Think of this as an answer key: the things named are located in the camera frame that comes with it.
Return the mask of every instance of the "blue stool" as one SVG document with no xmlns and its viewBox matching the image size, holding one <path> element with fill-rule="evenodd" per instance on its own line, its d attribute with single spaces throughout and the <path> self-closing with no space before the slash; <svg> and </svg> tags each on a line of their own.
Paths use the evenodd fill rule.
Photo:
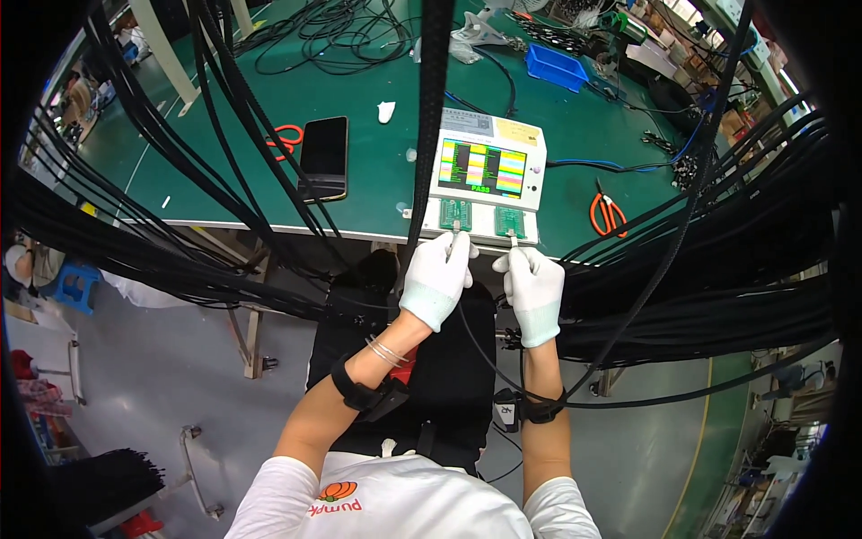
<svg viewBox="0 0 862 539">
<path fill-rule="evenodd" d="M 93 285 L 102 280 L 102 274 L 95 267 L 86 264 L 66 261 L 59 269 L 59 275 L 54 281 L 57 290 L 53 298 L 62 304 L 80 310 L 86 315 L 93 314 Z"/>
</svg>

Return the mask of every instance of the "hand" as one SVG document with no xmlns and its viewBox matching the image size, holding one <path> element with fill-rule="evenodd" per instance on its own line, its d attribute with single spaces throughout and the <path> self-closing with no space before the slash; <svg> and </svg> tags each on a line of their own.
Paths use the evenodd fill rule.
<svg viewBox="0 0 862 539">
<path fill-rule="evenodd" d="M 467 261 L 479 256 L 466 232 L 446 232 L 416 248 L 398 306 L 413 313 L 434 332 L 446 320 L 465 288 L 473 286 Z"/>
<path fill-rule="evenodd" d="M 565 271 L 535 248 L 512 248 L 494 260 L 503 276 L 506 300 L 521 325 L 521 344 L 535 348 L 559 333 L 559 302 Z"/>
</svg>

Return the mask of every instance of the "orange scissors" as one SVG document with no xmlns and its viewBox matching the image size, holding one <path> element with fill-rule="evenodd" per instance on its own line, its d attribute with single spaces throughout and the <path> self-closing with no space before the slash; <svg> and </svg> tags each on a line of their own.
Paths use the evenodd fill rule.
<svg viewBox="0 0 862 539">
<path fill-rule="evenodd" d="M 297 139 L 294 141 L 289 140 L 289 139 L 285 139 L 283 136 L 279 136 L 279 139 L 281 139 L 281 141 L 284 143 L 284 146 L 287 148 L 287 151 L 290 152 L 291 154 L 293 154 L 293 145 L 299 144 L 300 142 L 303 141 L 304 133 L 303 133 L 303 130 L 296 125 L 283 125 L 280 128 L 275 128 L 275 132 L 277 133 L 278 131 L 284 131 L 285 129 L 293 129 L 294 131 L 296 131 L 299 134 Z M 278 147 L 278 146 L 276 146 L 274 141 L 266 141 L 266 145 L 268 147 Z M 287 159 L 287 158 L 284 157 L 283 155 L 279 155 L 278 157 L 275 158 L 276 161 L 283 161 L 285 159 Z"/>
<path fill-rule="evenodd" d="M 598 193 L 596 197 L 593 198 L 593 203 L 590 206 L 590 220 L 593 223 L 593 228 L 596 229 L 596 232 L 599 235 L 608 235 L 616 229 L 616 219 L 614 219 L 614 213 L 616 213 L 622 222 L 620 224 L 626 224 L 626 216 L 622 214 L 622 210 L 620 207 L 614 204 L 614 201 L 610 199 L 610 197 L 604 194 L 602 191 L 602 184 L 599 183 L 598 178 L 596 178 L 596 188 L 598 189 Z M 596 206 L 598 206 L 602 210 L 602 217 L 604 218 L 604 228 L 599 227 L 598 222 L 596 222 Z M 622 234 L 617 234 L 617 236 L 624 238 L 626 237 L 628 232 L 623 232 Z"/>
</svg>

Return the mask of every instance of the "pumpkin logo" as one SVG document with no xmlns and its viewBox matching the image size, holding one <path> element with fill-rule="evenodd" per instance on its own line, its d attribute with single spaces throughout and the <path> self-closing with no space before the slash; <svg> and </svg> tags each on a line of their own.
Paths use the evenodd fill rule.
<svg viewBox="0 0 862 539">
<path fill-rule="evenodd" d="M 352 481 L 344 481 L 342 483 L 330 483 L 321 491 L 321 495 L 317 499 L 324 502 L 332 503 L 336 500 L 346 498 L 356 492 L 356 483 Z"/>
</svg>

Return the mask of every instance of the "green table surface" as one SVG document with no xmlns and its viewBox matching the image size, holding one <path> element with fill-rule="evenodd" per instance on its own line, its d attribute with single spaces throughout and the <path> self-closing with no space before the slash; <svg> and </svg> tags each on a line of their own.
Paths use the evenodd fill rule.
<svg viewBox="0 0 862 539">
<path fill-rule="evenodd" d="M 401 2 L 395 13 L 401 19 L 419 13 L 418 1 Z M 297 3 L 281 0 L 270 5 L 257 20 L 266 24 L 290 15 Z M 456 14 L 477 7 L 468 1 L 458 2 Z M 509 35 L 526 35 L 506 16 L 491 19 L 494 26 Z M 419 33 L 420 21 L 413 21 Z M 382 37 L 381 45 L 395 40 L 394 33 Z M 297 63 L 302 42 L 295 35 L 277 44 L 261 61 L 263 69 L 278 69 Z M 191 43 L 183 38 L 174 44 L 178 57 L 193 73 Z M 326 203 L 336 226 L 348 237 L 390 238 L 404 242 L 409 221 L 397 207 L 412 205 L 414 163 L 405 154 L 416 147 L 418 130 L 418 96 L 420 65 L 405 56 L 368 71 L 344 77 L 326 74 L 311 64 L 290 72 L 264 76 L 254 71 L 254 61 L 262 49 L 241 56 L 238 61 L 255 96 L 274 126 L 303 126 L 311 120 L 347 116 L 349 121 L 347 198 Z M 544 130 L 550 160 L 610 160 L 623 166 L 663 162 L 668 156 L 651 144 L 641 142 L 645 129 L 655 130 L 653 120 L 643 111 L 629 110 L 619 103 L 609 103 L 590 89 L 580 93 L 527 74 L 522 53 L 507 47 L 489 47 L 511 72 L 517 87 L 517 112 L 512 119 L 539 126 Z M 330 58 L 348 59 L 344 53 Z M 139 78 L 149 85 L 148 95 L 154 102 L 165 100 L 166 110 L 176 93 L 170 92 L 164 75 L 153 58 L 140 67 Z M 290 200 L 272 176 L 224 96 L 213 86 L 216 108 L 231 149 L 240 163 L 266 218 L 275 229 L 302 232 L 303 222 Z M 623 79 L 628 101 L 652 106 L 643 88 Z M 482 59 L 464 65 L 450 56 L 447 88 L 492 115 L 502 116 L 509 99 L 509 84 L 503 72 L 491 61 Z M 378 122 L 377 104 L 396 102 L 389 123 Z M 463 108 L 447 100 L 446 106 Z M 240 187 L 230 172 L 227 159 L 201 98 L 188 113 L 178 117 L 181 103 L 167 114 L 168 122 L 190 145 L 238 191 Z M 93 129 L 82 148 L 82 155 L 112 182 L 128 191 L 158 217 L 173 224 L 200 226 L 236 226 L 237 219 L 200 191 L 154 148 L 146 147 L 134 132 L 121 105 L 112 104 Z M 655 115 L 661 130 L 679 135 L 660 115 Z M 298 158 L 302 145 L 294 155 Z M 289 177 L 296 176 L 285 161 Z M 655 172 L 613 174 L 585 166 L 548 169 L 538 212 L 539 250 L 560 257 L 578 245 L 597 238 L 590 224 L 590 203 L 596 194 L 595 178 L 602 181 L 605 192 L 631 219 L 678 194 L 671 187 L 672 172 L 664 167 Z"/>
</svg>

